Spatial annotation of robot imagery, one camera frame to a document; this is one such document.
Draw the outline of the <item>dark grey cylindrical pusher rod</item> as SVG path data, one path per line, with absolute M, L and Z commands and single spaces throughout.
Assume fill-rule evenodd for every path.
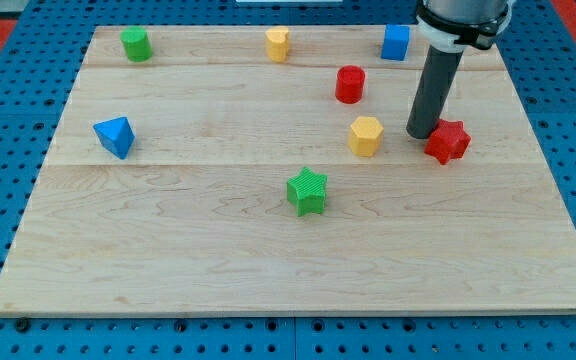
M 462 55 L 429 47 L 406 126 L 411 137 L 427 139 L 438 126 Z

